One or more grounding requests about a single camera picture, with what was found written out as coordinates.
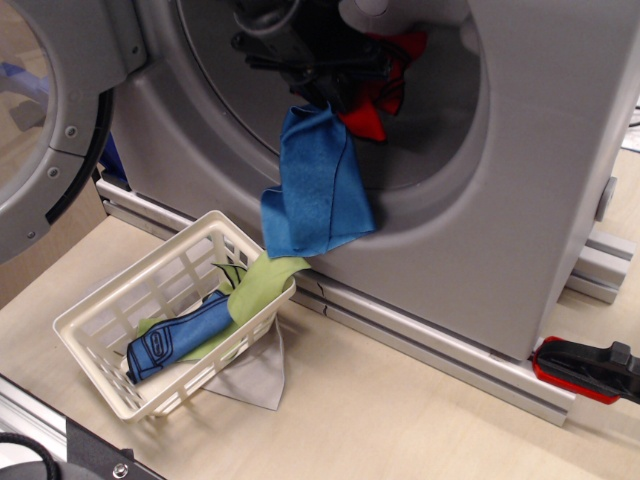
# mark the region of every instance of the gray plastic panel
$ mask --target gray plastic panel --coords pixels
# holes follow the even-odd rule
[[[430,103],[435,118],[455,127],[472,119],[462,143],[446,159],[413,152],[418,169],[420,162],[442,166],[423,181],[370,191],[380,231],[311,263],[369,298],[525,359],[591,231],[640,93],[640,4],[467,3],[480,60],[453,48],[452,37],[437,41],[454,27],[426,25],[432,46],[451,53],[445,63],[468,68],[426,68],[438,58],[432,52],[410,78],[414,93],[427,99],[442,90],[421,85],[460,88],[477,99],[464,108],[454,96]],[[192,217],[221,209],[259,238],[259,197],[276,182],[277,160],[251,118],[279,128],[284,111],[269,107],[236,119],[238,109],[225,103],[230,94],[214,91],[190,51],[183,32],[189,25],[176,5],[137,7],[155,65],[118,90],[116,140],[132,187]],[[413,98],[408,91],[405,107]],[[408,137],[451,138],[447,122],[406,120]],[[387,151],[376,166],[379,179],[404,168],[395,162],[399,152]]]

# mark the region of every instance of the table surface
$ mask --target table surface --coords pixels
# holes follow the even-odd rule
[[[621,153],[598,228],[640,240],[640,156]],[[578,398],[553,426],[293,303],[277,412],[200,392],[166,418],[115,417],[52,330],[160,240],[107,218],[0,311],[0,372],[168,479],[636,479],[640,405]],[[614,305],[565,291],[545,334],[640,354],[640,262]]]

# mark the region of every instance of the blue cloth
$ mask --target blue cloth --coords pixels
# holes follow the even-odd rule
[[[292,107],[280,136],[282,185],[262,194],[269,257],[311,257],[376,229],[351,135],[330,108]]]
[[[233,321],[229,297],[213,292],[195,311],[155,324],[127,347],[127,376],[136,384],[174,363]]]

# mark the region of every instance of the laundry basket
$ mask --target laundry basket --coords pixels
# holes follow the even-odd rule
[[[58,317],[54,330],[118,417],[166,415],[269,330],[295,282],[198,362],[175,363],[134,385],[125,360],[138,322],[193,308],[226,279],[214,264],[249,267],[261,252],[222,213],[210,212]]]

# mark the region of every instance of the screw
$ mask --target screw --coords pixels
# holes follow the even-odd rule
[[[129,473],[129,467],[125,463],[119,463],[113,467],[113,478],[124,478]]]
[[[76,127],[74,127],[73,125],[69,125],[67,128],[65,128],[64,134],[68,138],[73,138],[76,135],[78,135],[78,129]]]

